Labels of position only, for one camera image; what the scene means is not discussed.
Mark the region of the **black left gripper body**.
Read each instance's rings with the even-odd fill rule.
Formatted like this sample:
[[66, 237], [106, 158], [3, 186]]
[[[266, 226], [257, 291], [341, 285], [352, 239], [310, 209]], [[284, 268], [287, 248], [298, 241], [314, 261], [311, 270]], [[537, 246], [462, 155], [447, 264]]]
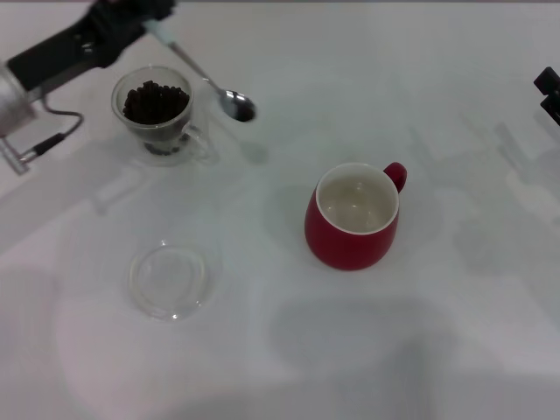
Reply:
[[50, 93], [81, 74], [111, 66], [142, 35], [143, 1], [96, 1], [75, 24], [8, 59], [27, 92]]

